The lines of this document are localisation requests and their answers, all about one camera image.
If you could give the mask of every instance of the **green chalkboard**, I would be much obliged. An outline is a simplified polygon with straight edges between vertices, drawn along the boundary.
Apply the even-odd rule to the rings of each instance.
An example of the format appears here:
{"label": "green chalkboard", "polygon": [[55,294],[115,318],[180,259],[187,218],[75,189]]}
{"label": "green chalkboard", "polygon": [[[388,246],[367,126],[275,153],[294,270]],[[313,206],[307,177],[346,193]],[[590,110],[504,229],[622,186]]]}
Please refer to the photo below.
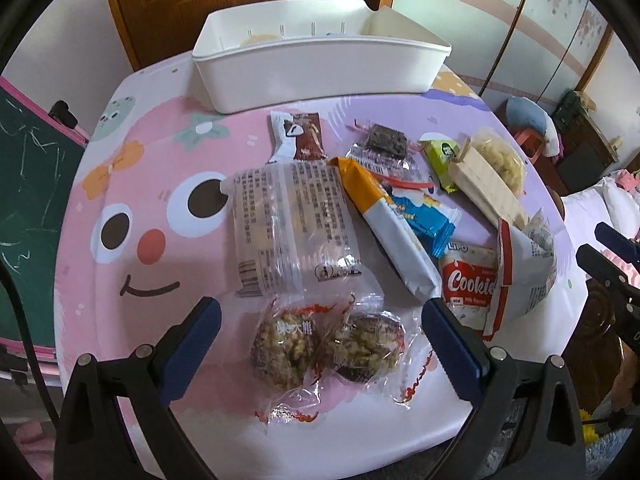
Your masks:
{"label": "green chalkboard", "polygon": [[[53,348],[56,252],[84,148],[35,110],[6,82],[0,84],[0,257],[20,293],[33,343]],[[20,341],[2,289],[0,337]]]}

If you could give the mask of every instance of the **white plastic storage box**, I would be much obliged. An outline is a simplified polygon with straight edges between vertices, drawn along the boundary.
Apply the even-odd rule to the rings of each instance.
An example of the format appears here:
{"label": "white plastic storage box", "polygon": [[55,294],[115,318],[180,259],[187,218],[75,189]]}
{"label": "white plastic storage box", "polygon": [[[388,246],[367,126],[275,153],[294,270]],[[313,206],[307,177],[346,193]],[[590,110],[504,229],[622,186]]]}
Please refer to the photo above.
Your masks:
{"label": "white plastic storage box", "polygon": [[212,12],[193,49],[214,108],[231,114],[318,97],[420,93],[451,46],[362,0],[275,0]]}

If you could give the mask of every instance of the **blue wrapper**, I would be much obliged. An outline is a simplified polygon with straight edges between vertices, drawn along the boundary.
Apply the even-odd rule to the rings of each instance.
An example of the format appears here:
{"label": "blue wrapper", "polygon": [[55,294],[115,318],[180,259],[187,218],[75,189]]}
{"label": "blue wrapper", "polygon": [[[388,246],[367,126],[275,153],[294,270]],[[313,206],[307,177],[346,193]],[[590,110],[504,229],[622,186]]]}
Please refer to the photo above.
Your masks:
{"label": "blue wrapper", "polygon": [[427,252],[435,258],[440,258],[456,230],[462,212],[460,209],[445,206],[423,192],[420,193],[421,200],[414,190],[409,198],[405,190],[401,191],[403,196],[396,196],[394,189],[392,199]]}

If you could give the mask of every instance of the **screw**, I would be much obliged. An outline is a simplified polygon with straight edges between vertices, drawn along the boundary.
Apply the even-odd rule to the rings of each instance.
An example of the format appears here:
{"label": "screw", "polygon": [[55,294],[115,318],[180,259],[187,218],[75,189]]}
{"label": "screw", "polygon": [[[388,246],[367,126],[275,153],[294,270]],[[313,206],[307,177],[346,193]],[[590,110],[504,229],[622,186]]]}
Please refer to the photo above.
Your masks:
{"label": "screw", "polygon": [[507,352],[504,348],[494,346],[489,350],[489,354],[497,361],[504,361],[507,358]]}
{"label": "screw", "polygon": [[144,359],[145,357],[149,357],[151,352],[154,351],[154,348],[151,345],[140,345],[136,348],[136,357],[139,359]]}
{"label": "screw", "polygon": [[559,355],[552,355],[551,364],[556,368],[562,368],[564,366],[564,359],[562,359]]}
{"label": "screw", "polygon": [[87,366],[91,362],[91,354],[82,354],[78,358],[78,364],[80,366]]}

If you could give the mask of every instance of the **orange and white wrapper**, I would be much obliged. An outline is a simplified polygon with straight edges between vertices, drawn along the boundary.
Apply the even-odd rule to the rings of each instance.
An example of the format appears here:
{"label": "orange and white wrapper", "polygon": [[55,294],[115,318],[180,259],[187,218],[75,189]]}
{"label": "orange and white wrapper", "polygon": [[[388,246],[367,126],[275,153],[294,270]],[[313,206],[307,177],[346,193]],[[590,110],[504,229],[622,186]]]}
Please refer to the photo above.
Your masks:
{"label": "orange and white wrapper", "polygon": [[367,221],[409,291],[420,301],[439,298],[442,279],[391,197],[356,160],[337,157],[342,186]]}

